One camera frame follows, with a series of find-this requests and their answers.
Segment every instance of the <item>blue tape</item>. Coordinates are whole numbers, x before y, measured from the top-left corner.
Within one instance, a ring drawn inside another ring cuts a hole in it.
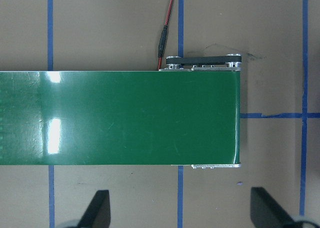
[[[184,227],[184,167],[178,166],[177,228]]]
[[[184,55],[184,0],[178,2],[178,56],[183,57]]]
[[[48,48],[47,48],[47,61],[48,61],[48,71],[53,71],[54,70],[54,0],[47,0],[47,34],[48,34]]]
[[[280,113],[274,115],[264,115],[262,113],[241,113],[240,118],[301,118],[301,113]]]
[[[302,52],[303,52],[303,96],[302,96],[302,138],[301,138],[301,173],[300,173],[300,216],[305,215],[307,134],[308,134],[308,0],[302,0]]]
[[[320,118],[320,113],[318,112],[308,113],[308,118]]]
[[[49,165],[49,228],[55,228],[55,166]]]

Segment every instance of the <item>scuff mark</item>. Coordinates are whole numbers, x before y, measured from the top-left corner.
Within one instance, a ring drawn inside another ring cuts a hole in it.
[[[261,60],[261,59],[265,59],[266,57],[263,56],[259,56],[259,55],[253,55],[251,53],[247,53],[248,55],[248,59],[251,61],[255,61],[255,60]]]
[[[229,47],[229,46],[226,46],[226,45],[223,45],[223,44],[219,44],[219,43],[212,43],[212,44],[204,47],[201,50],[189,51],[189,52],[187,52],[187,54],[204,53],[206,50],[208,50],[211,47],[218,47],[218,48],[227,49],[227,50],[230,51],[230,53],[240,53],[240,54],[242,54],[242,56],[247,56],[250,61],[262,60],[262,59],[266,58],[266,56],[263,56],[263,55],[260,55],[260,54],[252,54],[252,53],[249,53],[247,51],[243,51],[243,50],[236,49],[236,48],[233,48],[233,47]]]
[[[177,145],[176,145],[176,141],[175,141],[175,140],[173,141],[173,145],[174,145],[174,148],[175,148],[176,153],[178,154],[178,156],[180,156],[180,153],[179,153],[179,151],[178,151],[178,147],[177,147]]]
[[[108,130],[114,125],[115,122],[112,122],[112,124],[108,127]]]

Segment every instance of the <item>stain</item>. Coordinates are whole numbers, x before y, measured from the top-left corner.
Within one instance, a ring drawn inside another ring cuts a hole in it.
[[[193,53],[204,53],[206,50],[208,50],[211,47],[218,47],[218,48],[224,48],[227,49],[229,51],[229,53],[240,53],[243,56],[247,56],[248,60],[250,61],[255,61],[255,60],[261,60],[261,59],[265,59],[266,56],[260,55],[260,54],[253,54],[253,53],[249,53],[247,51],[243,51],[243,50],[239,50],[233,47],[229,47],[229,46],[225,46],[223,44],[219,44],[219,43],[212,43],[206,47],[204,47],[201,50],[197,50],[197,51],[189,51],[187,52],[187,54],[193,54]]]
[[[248,55],[248,59],[251,61],[255,61],[255,60],[261,60],[261,59],[265,59],[266,57],[263,56],[259,56],[259,55],[253,55],[252,53],[247,53]]]

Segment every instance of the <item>blue tape grid line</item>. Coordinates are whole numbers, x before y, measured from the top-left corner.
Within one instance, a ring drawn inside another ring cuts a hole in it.
[[[184,1],[178,0],[178,56],[184,55]],[[184,167],[178,166],[177,228],[184,227]]]
[[[317,113],[317,112],[308,113],[308,118],[320,118],[320,113]]]
[[[55,228],[55,167],[49,165],[49,228]]]
[[[47,61],[48,61],[48,71],[53,71],[54,69],[54,0],[47,0],[47,34],[48,34],[48,37],[47,37],[47,42],[48,42],[48,48],[47,48]]]
[[[184,167],[178,166],[177,228],[184,227]]]
[[[302,0],[302,52],[303,52],[303,96],[302,96],[302,137],[301,137],[301,172],[299,214],[305,215],[306,168],[307,168],[307,133],[308,133],[308,0]]]
[[[47,61],[48,61],[48,71],[53,71],[54,69],[54,0],[47,0]],[[55,167],[49,165],[49,228],[55,228]]]

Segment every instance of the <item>painter's tape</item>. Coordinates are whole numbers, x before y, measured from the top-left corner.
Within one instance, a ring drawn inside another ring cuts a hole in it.
[[[302,96],[302,136],[299,215],[305,215],[307,136],[308,136],[308,0],[302,0],[302,60],[303,60],[303,96]]]
[[[308,118],[320,118],[320,113],[319,112],[312,112],[308,113]]]
[[[178,166],[177,228],[184,227],[184,167]]]
[[[53,71],[54,70],[54,0],[47,0],[48,2],[47,2],[47,45],[48,45],[48,48],[47,48],[47,61],[48,61],[48,64],[47,64],[47,66],[48,66],[48,71]]]
[[[55,228],[55,167],[49,165],[49,228]]]

